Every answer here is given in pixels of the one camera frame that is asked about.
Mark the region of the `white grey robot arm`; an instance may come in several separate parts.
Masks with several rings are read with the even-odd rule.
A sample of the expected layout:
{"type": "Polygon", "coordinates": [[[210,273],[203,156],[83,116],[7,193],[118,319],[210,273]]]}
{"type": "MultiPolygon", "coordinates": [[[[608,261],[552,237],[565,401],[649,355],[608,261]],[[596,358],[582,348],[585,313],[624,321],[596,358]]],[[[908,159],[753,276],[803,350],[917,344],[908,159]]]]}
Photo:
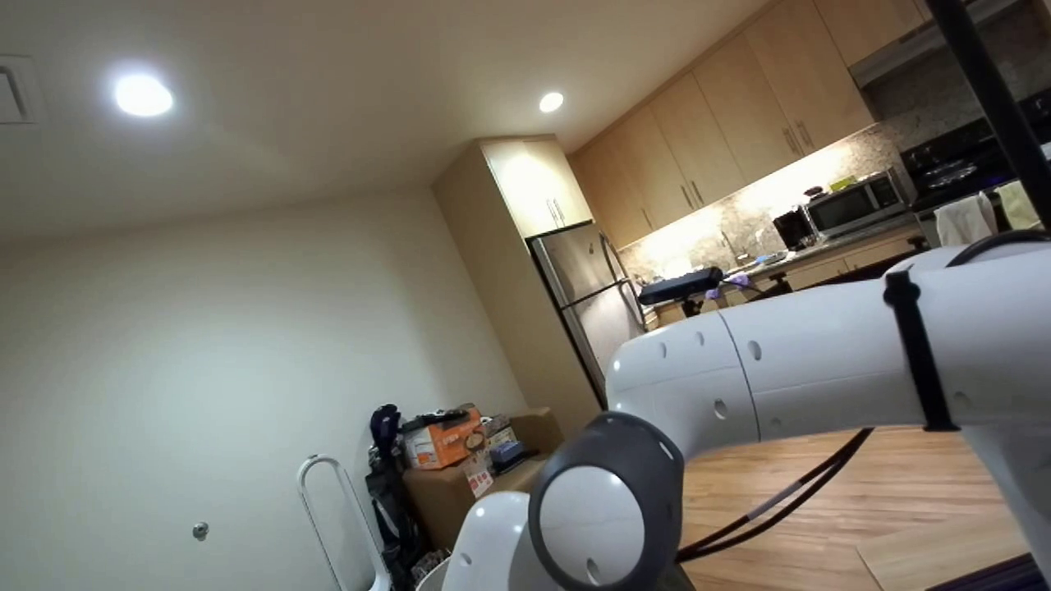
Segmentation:
{"type": "Polygon", "coordinates": [[[618,348],[608,410],[531,488],[480,498],[439,591],[676,591],[682,462],[847,426],[955,430],[1028,550],[1051,542],[1051,241],[1015,229],[877,278],[702,313],[618,348]]]}

